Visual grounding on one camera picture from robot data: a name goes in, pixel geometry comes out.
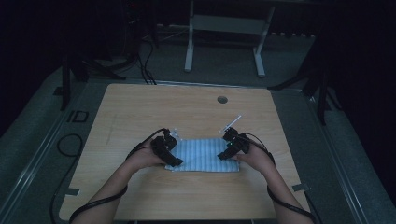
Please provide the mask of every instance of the person's left arm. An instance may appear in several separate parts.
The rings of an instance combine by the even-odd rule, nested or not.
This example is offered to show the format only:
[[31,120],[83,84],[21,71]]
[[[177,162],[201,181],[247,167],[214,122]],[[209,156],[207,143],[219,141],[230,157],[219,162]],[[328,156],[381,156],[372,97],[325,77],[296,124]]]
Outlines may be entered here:
[[[144,143],[141,147],[142,149],[136,151],[113,173],[107,182],[90,199],[89,203],[120,193],[127,186],[132,175],[140,169],[164,163],[153,153],[149,144],[151,140]],[[78,214],[72,223],[112,223],[119,203],[120,198],[95,206]]]

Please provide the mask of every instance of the white metal table leg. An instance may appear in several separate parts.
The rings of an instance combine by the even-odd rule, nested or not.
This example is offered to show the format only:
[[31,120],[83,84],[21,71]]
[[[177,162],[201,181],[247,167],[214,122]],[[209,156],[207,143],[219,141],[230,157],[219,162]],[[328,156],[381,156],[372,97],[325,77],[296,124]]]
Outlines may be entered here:
[[267,20],[262,27],[262,35],[260,38],[259,45],[256,48],[253,48],[254,61],[256,63],[257,75],[259,77],[265,77],[265,71],[264,71],[264,65],[262,64],[261,53],[262,53],[262,46],[264,45],[265,37],[267,37],[268,34],[268,28],[270,27],[271,24],[271,19],[274,15],[274,11],[275,11],[275,7],[271,7],[268,13]]
[[192,41],[192,36],[194,33],[193,27],[194,19],[194,1],[190,1],[190,27],[189,27],[189,45],[187,46],[186,63],[184,64],[184,71],[190,72],[192,69],[192,56],[194,53],[194,43]]

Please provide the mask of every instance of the human hand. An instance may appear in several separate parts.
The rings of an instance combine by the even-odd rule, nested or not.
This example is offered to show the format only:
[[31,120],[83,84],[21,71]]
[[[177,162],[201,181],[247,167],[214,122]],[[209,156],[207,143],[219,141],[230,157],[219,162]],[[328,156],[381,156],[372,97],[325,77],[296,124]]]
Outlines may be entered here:
[[152,140],[153,139],[149,139],[148,141],[143,143],[140,149],[132,154],[126,160],[126,162],[133,164],[137,170],[154,165],[165,164],[163,160],[161,160],[157,155],[154,154],[150,144]]
[[270,157],[254,144],[250,144],[248,154],[236,154],[233,159],[247,163],[262,174],[269,168],[275,167]]

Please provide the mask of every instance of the white metal frame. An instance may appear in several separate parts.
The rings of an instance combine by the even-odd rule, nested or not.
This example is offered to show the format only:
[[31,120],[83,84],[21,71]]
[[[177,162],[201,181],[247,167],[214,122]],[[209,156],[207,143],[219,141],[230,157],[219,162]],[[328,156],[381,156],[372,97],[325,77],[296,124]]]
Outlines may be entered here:
[[262,64],[262,46],[268,34],[268,28],[274,15],[275,7],[270,7],[266,20],[239,19],[194,14],[194,1],[190,0],[190,26],[189,45],[187,46],[186,63],[184,71],[192,70],[192,58],[194,53],[193,33],[194,30],[207,30],[219,32],[231,32],[239,34],[260,35],[260,42],[253,48],[254,60],[259,77],[265,77],[264,66]]

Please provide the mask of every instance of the blue striped cloth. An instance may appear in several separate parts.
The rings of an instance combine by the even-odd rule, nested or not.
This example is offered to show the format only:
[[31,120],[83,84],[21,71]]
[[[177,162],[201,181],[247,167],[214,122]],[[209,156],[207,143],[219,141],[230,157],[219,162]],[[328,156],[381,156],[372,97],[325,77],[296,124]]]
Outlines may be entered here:
[[239,163],[229,159],[222,161],[218,154],[227,148],[222,138],[189,139],[177,143],[172,155],[183,160],[179,166],[166,165],[171,171],[238,172]]

